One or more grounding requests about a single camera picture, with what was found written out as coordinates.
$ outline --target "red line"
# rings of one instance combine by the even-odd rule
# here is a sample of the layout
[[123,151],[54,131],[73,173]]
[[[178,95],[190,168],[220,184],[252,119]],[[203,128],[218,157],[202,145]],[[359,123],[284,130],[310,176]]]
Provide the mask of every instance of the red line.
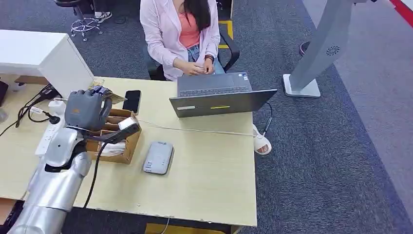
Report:
[[401,0],[390,0],[395,6],[395,10],[413,27],[413,11]]

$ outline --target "wooden desk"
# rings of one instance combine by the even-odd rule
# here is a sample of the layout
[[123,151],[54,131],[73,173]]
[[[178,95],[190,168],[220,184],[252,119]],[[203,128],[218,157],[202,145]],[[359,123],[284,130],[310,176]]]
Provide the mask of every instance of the wooden desk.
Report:
[[[252,114],[177,118],[168,98],[176,96],[176,83],[104,78],[115,93],[141,90],[138,119],[172,128],[252,133]],[[42,86],[28,85],[24,93],[7,96],[4,109],[14,115]],[[256,226],[253,138],[246,136],[165,130],[141,123],[142,134],[131,165],[100,162],[88,208],[171,217],[196,221]],[[36,167],[36,146],[46,124],[26,118],[0,140],[0,197],[19,199]],[[166,175],[143,172],[152,141],[173,144],[175,154]],[[92,180],[94,163],[83,181],[75,206],[83,206]]]

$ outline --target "laptop keyboard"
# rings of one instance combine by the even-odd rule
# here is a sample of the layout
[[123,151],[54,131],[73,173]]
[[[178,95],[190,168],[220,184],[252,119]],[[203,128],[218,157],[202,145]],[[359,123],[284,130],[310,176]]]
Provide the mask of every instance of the laptop keyboard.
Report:
[[230,94],[230,93],[239,93],[239,92],[248,92],[248,91],[251,91],[251,89],[248,86],[230,87],[230,88],[221,88],[221,89],[187,90],[187,91],[181,91],[180,97],[193,97],[193,96],[213,95],[213,94]]

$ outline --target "white cable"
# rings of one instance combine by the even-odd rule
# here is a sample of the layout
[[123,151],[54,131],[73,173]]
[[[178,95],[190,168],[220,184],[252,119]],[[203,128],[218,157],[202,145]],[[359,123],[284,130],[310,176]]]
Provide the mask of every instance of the white cable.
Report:
[[36,106],[32,106],[30,107],[30,113],[43,114],[43,110],[40,108],[37,108]]
[[87,130],[87,129],[84,129],[84,128],[79,128],[79,127],[75,127],[75,126],[68,126],[69,128],[73,128],[73,129],[79,129],[79,130],[83,130],[83,131],[86,131],[86,132],[91,132],[90,130]]
[[165,232],[166,232],[166,230],[167,230],[167,227],[168,227],[168,225],[169,225],[169,220],[170,220],[170,218],[168,218],[167,224],[166,224],[164,230],[163,230],[160,234],[165,234]]
[[67,98],[55,97],[53,100],[54,100],[54,101],[67,101],[68,99],[67,99]]
[[181,128],[169,128],[169,127],[164,127],[164,126],[160,126],[151,122],[147,122],[144,120],[138,120],[139,122],[144,122],[150,125],[153,125],[155,127],[158,128],[163,128],[163,129],[169,129],[169,130],[177,130],[177,131],[190,131],[190,132],[201,132],[201,133],[218,133],[218,134],[228,134],[228,135],[239,135],[239,136],[252,136],[252,137],[256,137],[258,139],[261,139],[262,136],[256,136],[253,134],[247,134],[247,133],[235,133],[235,132],[220,132],[220,131],[207,131],[207,130],[198,130],[198,129],[181,129]]
[[24,199],[24,197],[26,196],[26,194],[27,194],[27,190],[24,191],[23,196],[21,196],[21,198],[20,198],[20,201],[23,201],[23,199]]

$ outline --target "black office chair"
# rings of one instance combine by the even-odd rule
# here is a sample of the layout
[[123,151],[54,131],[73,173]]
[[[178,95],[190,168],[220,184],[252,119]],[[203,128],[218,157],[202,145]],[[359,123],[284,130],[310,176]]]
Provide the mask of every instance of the black office chair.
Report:
[[97,22],[96,19],[85,18],[82,14],[81,6],[83,8],[91,9],[91,4],[89,0],[55,0],[55,3],[56,5],[61,7],[72,7],[73,14],[79,17],[78,20],[72,23],[70,30],[72,33],[72,37],[76,36],[75,32],[81,32],[83,41],[87,41],[88,39],[85,36],[85,32],[90,31],[92,29],[99,30],[99,35],[103,34],[103,32],[99,28],[100,24]]
[[[231,37],[229,37],[228,34],[220,33],[220,35],[221,35],[222,40],[225,42],[225,44],[228,45],[229,50],[231,52],[231,58],[229,59],[228,63],[225,66],[222,64],[223,61],[221,59],[221,56],[218,54],[218,61],[222,65],[224,71],[227,72],[240,57],[240,49],[235,44],[234,40]],[[156,61],[150,57],[147,46],[144,46],[143,50],[144,50],[143,51],[144,59],[145,59],[146,66],[148,68],[150,79],[166,81],[162,64],[157,64]]]

